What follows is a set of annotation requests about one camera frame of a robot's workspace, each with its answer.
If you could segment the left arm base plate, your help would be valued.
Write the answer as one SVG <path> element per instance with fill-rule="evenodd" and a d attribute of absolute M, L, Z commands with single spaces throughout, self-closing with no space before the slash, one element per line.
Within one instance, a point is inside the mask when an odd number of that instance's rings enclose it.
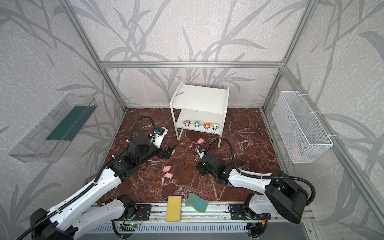
<path fill-rule="evenodd" d="M 139 204 L 128 207 L 117 221 L 134 220 L 134 221 L 148 221 L 151 214 L 152 205 Z"/>

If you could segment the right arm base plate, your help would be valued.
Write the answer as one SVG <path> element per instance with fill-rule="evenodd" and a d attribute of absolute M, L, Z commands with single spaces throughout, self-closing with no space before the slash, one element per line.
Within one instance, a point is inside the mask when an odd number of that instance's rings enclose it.
<path fill-rule="evenodd" d="M 230 204 L 229 212 L 231 214 L 231 220 L 256 220 L 264 221 L 270 220 L 270 213 L 256 214 L 249 207 L 244 207 L 243 204 Z"/>

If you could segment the green blue cat figurine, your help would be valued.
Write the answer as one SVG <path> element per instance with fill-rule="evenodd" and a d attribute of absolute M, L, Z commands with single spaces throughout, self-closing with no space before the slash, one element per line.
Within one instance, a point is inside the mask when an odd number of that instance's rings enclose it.
<path fill-rule="evenodd" d="M 194 126 L 195 128 L 199 128 L 200 127 L 200 122 L 199 121 L 194 121 Z"/>

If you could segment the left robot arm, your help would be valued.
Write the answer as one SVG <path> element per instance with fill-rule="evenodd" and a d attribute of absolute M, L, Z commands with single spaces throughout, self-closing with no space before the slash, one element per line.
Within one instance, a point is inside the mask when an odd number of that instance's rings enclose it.
<path fill-rule="evenodd" d="M 134 201 L 122 195 L 107 206 L 84 215 L 84 211 L 110 190 L 147 165 L 152 157 L 169 159 L 175 146 L 161 146 L 168 133 L 165 127 L 156 127 L 149 135 L 129 135 L 126 148 L 104 163 L 96 177 L 75 194 L 51 207 L 38 209 L 31 215 L 31 226 L 18 238 L 31 236 L 33 240 L 77 240 L 86 230 L 104 221 L 122 217 L 134 208 Z"/>

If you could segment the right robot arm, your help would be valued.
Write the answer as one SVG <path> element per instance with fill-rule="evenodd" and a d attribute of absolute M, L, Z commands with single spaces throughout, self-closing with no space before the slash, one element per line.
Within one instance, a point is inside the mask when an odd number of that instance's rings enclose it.
<path fill-rule="evenodd" d="M 209 148 L 199 147 L 201 161 L 197 164 L 202 176 L 211 175 L 223 186 L 254 191 L 244 202 L 243 209 L 249 219 L 262 214 L 278 213 L 285 220 L 299 224 L 304 209 L 316 197 L 314 185 L 300 177 L 289 176 L 281 170 L 261 174 L 241 169 L 235 159 L 234 148 L 229 145 L 232 165 L 223 165 Z"/>

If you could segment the white hooded blue cat figurine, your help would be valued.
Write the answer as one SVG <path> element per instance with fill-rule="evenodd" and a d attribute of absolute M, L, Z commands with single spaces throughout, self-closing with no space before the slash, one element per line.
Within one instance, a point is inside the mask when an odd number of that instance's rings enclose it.
<path fill-rule="evenodd" d="M 212 124 L 212 129 L 213 129 L 214 131 L 216 131 L 218 128 L 219 128 L 219 125 L 218 125 L 218 124 Z"/>

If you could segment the orange crab blue cat figurine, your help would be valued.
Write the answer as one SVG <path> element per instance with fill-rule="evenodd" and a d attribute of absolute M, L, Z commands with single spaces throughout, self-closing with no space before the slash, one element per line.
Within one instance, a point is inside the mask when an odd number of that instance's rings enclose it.
<path fill-rule="evenodd" d="M 205 129 L 205 130 L 208 130 L 208 129 L 210 128 L 211 124 L 209 124 L 209 123 L 204 123 L 203 126 L 204 126 L 204 129 Z"/>

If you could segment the yellow hooded blue cat figurine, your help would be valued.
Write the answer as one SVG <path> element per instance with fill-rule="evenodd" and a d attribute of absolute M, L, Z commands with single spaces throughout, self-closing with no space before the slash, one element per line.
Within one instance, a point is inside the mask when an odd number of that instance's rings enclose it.
<path fill-rule="evenodd" d="M 190 125 L 191 125 L 191 121 L 189 121 L 189 120 L 184 121 L 185 127 L 189 127 Z"/>

